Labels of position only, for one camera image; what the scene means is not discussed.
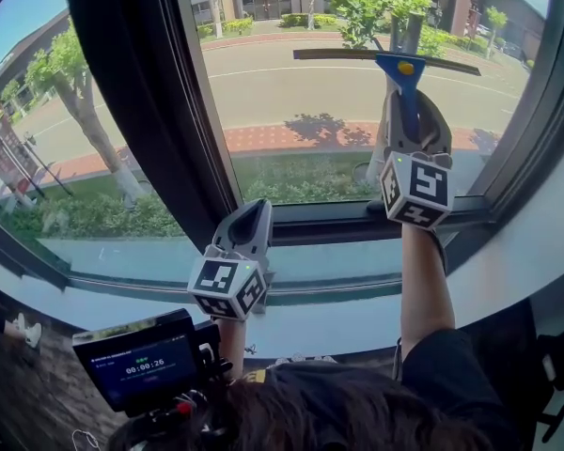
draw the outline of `timer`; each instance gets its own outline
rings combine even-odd
[[[160,367],[164,364],[165,361],[163,359],[157,359],[155,361],[152,361],[151,363],[144,363],[141,365],[133,365],[132,367],[128,367],[127,369],[125,369],[125,372],[128,374],[133,374],[134,372],[138,372],[138,371],[146,371],[149,369],[154,369],[155,367]]]

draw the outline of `display screen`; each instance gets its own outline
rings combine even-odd
[[[196,374],[185,335],[170,337],[117,354],[90,359],[90,366],[114,407]]]

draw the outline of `dark wooden floor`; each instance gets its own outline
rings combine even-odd
[[[2,450],[73,449],[71,433],[90,431],[101,448],[125,422],[110,410],[79,364],[71,348],[78,329],[50,319],[0,293],[8,319],[24,312],[28,323],[39,322],[38,350],[0,335],[0,440]],[[92,449],[76,434],[77,449]]]

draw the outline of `foot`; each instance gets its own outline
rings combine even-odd
[[[19,313],[19,316],[12,321],[12,323],[17,327],[19,331],[22,333],[25,332],[25,316],[22,312]]]
[[[41,324],[38,322],[34,327],[25,329],[25,343],[32,349],[35,349],[41,338]]]

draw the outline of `yellow button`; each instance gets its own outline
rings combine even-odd
[[[413,75],[414,74],[414,66],[411,63],[406,62],[405,60],[401,60],[399,62],[399,64],[397,65],[397,67],[399,68],[399,71],[403,75]]]

